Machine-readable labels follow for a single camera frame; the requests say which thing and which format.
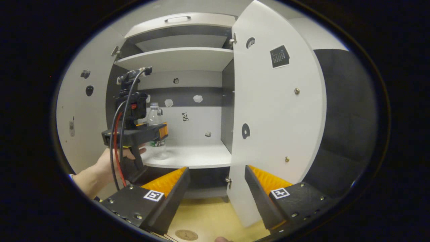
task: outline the plastic bottle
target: plastic bottle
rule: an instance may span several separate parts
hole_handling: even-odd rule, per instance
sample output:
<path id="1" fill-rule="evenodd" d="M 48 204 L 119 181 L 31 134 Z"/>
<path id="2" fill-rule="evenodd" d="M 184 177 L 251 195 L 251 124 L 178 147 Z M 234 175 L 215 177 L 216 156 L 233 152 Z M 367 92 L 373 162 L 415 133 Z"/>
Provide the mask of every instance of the plastic bottle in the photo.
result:
<path id="1" fill-rule="evenodd" d="M 151 110 L 148 113 L 148 125 L 157 125 L 162 124 L 162 112 L 161 109 L 158 107 L 157 102 L 151 103 Z M 167 158 L 166 154 L 166 140 L 161 141 L 150 141 L 149 142 L 151 146 L 151 154 L 154 157 L 154 159 L 157 160 L 164 160 Z"/>

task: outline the dark gray wall panel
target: dark gray wall panel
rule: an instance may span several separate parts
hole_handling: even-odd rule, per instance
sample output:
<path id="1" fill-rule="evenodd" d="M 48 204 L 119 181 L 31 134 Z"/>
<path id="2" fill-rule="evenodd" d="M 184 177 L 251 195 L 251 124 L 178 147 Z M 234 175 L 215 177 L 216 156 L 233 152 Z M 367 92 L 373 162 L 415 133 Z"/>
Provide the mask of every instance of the dark gray wall panel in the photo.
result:
<path id="1" fill-rule="evenodd" d="M 173 101 L 173 107 L 221 107 L 220 87 L 168 87 L 141 91 L 151 95 L 150 102 L 157 102 L 160 107 L 166 106 L 166 99 Z M 203 101 L 195 102 L 195 95 L 202 96 Z"/>
<path id="2" fill-rule="evenodd" d="M 231 153 L 234 124 L 234 59 L 222 72 L 221 141 Z"/>
<path id="3" fill-rule="evenodd" d="M 326 84 L 327 113 L 321 145 L 303 181 L 341 196 L 372 155 L 377 132 L 372 79 L 352 52 L 315 50 Z"/>

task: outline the door hinge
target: door hinge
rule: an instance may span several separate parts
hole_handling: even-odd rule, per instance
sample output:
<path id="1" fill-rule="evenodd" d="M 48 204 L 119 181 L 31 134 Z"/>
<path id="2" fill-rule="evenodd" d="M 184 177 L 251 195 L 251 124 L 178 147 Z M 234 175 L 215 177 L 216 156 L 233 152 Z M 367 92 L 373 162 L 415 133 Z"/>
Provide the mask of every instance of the door hinge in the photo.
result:
<path id="1" fill-rule="evenodd" d="M 236 33 L 233 34 L 233 39 L 230 39 L 229 42 L 231 45 L 233 45 L 234 43 L 237 43 Z"/>
<path id="2" fill-rule="evenodd" d="M 114 55 L 118 55 L 118 57 L 121 58 L 121 51 L 120 51 L 120 48 L 118 46 L 115 47 L 114 50 L 112 50 L 111 56 L 114 56 Z"/>
<path id="3" fill-rule="evenodd" d="M 225 181 L 228 183 L 228 189 L 231 189 L 231 183 L 233 182 L 230 178 L 226 177 Z"/>

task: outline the shelf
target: shelf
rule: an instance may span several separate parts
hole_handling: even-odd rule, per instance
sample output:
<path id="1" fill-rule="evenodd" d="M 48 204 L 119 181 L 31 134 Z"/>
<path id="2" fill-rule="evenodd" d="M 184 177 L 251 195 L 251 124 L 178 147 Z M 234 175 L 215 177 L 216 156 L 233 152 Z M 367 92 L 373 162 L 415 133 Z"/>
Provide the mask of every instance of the shelf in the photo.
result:
<path id="1" fill-rule="evenodd" d="M 227 186 L 220 186 L 205 189 L 189 189 L 185 192 L 184 199 L 205 199 L 226 196 Z"/>
<path id="2" fill-rule="evenodd" d="M 198 144 L 180 143 L 166 140 L 167 159 L 156 160 L 152 157 L 151 148 L 141 155 L 143 164 L 159 168 L 190 169 L 229 167 L 231 154 L 221 140 L 199 141 Z"/>
<path id="3" fill-rule="evenodd" d="M 155 50 L 129 56 L 115 62 L 127 70 L 153 67 L 162 71 L 223 71 L 233 59 L 233 50 L 207 47 L 184 47 Z"/>
<path id="4" fill-rule="evenodd" d="M 234 16 L 226 14 L 197 12 L 174 14 L 137 24 L 130 29 L 125 38 L 129 39 L 151 31 L 179 26 L 203 25 L 231 28 L 235 22 Z"/>

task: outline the finger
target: finger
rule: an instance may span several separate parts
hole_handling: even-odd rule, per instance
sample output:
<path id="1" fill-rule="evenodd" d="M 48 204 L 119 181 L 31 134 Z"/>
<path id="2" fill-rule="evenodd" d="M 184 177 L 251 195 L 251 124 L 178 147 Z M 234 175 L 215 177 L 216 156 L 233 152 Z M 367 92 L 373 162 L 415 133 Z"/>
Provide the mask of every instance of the finger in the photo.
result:
<path id="1" fill-rule="evenodd" d="M 135 160 L 136 159 L 136 157 L 132 154 L 132 152 L 130 151 L 130 149 L 124 149 L 123 155 L 124 155 L 124 157 L 127 157 L 130 160 Z"/>
<path id="2" fill-rule="evenodd" d="M 146 148 L 143 148 L 143 149 L 140 149 L 140 150 L 139 150 L 139 153 L 140 153 L 140 154 L 143 154 L 143 153 L 145 153 L 145 152 L 146 152 Z"/>

